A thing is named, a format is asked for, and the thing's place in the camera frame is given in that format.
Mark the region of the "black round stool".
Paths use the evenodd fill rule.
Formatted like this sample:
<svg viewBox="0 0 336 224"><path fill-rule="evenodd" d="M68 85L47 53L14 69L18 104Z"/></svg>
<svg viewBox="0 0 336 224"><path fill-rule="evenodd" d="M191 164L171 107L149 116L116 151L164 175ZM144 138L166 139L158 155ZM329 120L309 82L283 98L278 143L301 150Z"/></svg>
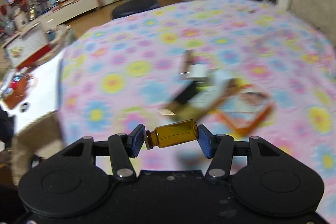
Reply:
<svg viewBox="0 0 336 224"><path fill-rule="evenodd" d="M160 4L156 0L131 0L117 6L112 11L112 19L123 18L157 8L160 8Z"/></svg>

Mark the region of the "floral pink fleece blanket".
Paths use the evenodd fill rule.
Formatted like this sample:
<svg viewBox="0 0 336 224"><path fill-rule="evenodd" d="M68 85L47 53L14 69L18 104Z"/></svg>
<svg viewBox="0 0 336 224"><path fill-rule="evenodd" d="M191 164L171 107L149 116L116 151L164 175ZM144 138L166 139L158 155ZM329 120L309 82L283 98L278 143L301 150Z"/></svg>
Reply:
<svg viewBox="0 0 336 224"><path fill-rule="evenodd" d="M325 193L318 212L335 223L335 47L320 31L250 0L176 3L97 20L86 22L62 59L59 115L67 144L199 113L213 134L239 140L222 115L248 119L255 110L209 107L230 79L252 84L243 105L259 105L265 95L273 101L253 133L319 173Z"/></svg>

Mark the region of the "orange tin with portrait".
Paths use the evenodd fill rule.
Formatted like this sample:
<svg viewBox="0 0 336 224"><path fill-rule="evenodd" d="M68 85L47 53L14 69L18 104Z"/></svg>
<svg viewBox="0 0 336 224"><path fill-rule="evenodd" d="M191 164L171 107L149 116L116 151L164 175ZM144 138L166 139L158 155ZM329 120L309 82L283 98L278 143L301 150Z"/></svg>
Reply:
<svg viewBox="0 0 336 224"><path fill-rule="evenodd" d="M215 109L215 115L233 132L249 135L270 113L273 97L257 85L245 84Z"/></svg>

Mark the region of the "small white charger cube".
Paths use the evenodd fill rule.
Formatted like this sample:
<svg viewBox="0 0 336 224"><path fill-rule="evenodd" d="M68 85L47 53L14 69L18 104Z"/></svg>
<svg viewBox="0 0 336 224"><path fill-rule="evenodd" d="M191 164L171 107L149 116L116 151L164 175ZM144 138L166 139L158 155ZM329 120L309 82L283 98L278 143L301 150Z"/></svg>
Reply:
<svg viewBox="0 0 336 224"><path fill-rule="evenodd" d="M187 78L193 81L206 81L208 79L208 69L205 64L194 64L190 66Z"/></svg>

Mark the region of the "white gold Cielo box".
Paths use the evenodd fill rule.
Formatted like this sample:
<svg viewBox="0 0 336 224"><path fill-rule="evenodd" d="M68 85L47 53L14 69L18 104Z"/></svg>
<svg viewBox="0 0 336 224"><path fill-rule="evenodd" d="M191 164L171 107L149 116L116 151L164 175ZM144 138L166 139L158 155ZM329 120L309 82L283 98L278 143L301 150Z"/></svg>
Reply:
<svg viewBox="0 0 336 224"><path fill-rule="evenodd" d="M235 95L238 90L238 79L235 78L224 79L218 84L206 86L177 115L174 115L174 120L199 121L230 96Z"/></svg>

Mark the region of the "woven fabric-lined basket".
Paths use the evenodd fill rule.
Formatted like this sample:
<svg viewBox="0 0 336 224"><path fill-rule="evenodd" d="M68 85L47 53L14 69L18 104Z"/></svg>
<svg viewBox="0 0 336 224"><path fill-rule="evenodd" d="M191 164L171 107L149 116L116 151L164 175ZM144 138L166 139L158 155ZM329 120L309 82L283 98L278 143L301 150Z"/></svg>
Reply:
<svg viewBox="0 0 336 224"><path fill-rule="evenodd" d="M31 168L33 156L48 159L66 146L57 111L34 120L13 138L11 173L15 186Z"/></svg>

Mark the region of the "red desk calendar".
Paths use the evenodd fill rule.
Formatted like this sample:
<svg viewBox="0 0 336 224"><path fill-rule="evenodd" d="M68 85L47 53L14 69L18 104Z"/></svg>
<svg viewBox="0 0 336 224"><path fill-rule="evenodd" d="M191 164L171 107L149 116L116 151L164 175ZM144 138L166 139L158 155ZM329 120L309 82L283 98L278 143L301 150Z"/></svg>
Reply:
<svg viewBox="0 0 336 224"><path fill-rule="evenodd" d="M14 35L2 47L17 71L33 65L52 49L41 23Z"/></svg>

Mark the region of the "black gold lipstick box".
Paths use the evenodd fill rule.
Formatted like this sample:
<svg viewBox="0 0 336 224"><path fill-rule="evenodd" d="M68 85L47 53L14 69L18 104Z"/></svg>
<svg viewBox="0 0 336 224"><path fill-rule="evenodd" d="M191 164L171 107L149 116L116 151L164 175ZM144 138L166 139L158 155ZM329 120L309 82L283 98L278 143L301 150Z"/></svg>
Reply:
<svg viewBox="0 0 336 224"><path fill-rule="evenodd" d="M205 82L197 81L193 81L184 86L177 95L173 96L173 98L169 100L166 105L167 110L169 110L171 115L177 115L178 112L181 111L182 108L185 107L187 103L189 103L190 100L200 93L205 87Z"/></svg>

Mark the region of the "amber glass vial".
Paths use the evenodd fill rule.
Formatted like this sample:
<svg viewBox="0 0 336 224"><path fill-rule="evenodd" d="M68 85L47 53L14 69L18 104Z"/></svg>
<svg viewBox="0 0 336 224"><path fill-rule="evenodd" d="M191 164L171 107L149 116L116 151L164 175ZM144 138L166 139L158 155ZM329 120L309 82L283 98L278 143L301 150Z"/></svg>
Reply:
<svg viewBox="0 0 336 224"><path fill-rule="evenodd" d="M166 148L198 139L197 124L187 120L156 127L153 131L145 131L144 139L147 149Z"/></svg>

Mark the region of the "white TV cabinet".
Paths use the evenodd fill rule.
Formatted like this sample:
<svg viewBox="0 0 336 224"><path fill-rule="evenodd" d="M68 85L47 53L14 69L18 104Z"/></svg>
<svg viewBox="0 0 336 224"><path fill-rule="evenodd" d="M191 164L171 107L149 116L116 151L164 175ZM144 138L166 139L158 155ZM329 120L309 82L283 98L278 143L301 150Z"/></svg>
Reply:
<svg viewBox="0 0 336 224"><path fill-rule="evenodd" d="M35 24L40 22L44 28L48 30L68 22L81 14L85 14L88 11L96 10L99 7L100 3L98 0L78 0L57 10L49 11L37 17L31 23Z"/></svg>

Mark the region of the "rose gold lipstick tube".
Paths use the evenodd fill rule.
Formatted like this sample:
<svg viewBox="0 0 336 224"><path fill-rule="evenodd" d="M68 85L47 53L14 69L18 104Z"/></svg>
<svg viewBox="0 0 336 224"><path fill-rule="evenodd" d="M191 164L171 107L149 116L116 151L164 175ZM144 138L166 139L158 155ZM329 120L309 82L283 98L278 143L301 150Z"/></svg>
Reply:
<svg viewBox="0 0 336 224"><path fill-rule="evenodd" d="M186 50L183 54L181 74L189 73L190 66L194 65L194 52L193 50Z"/></svg>

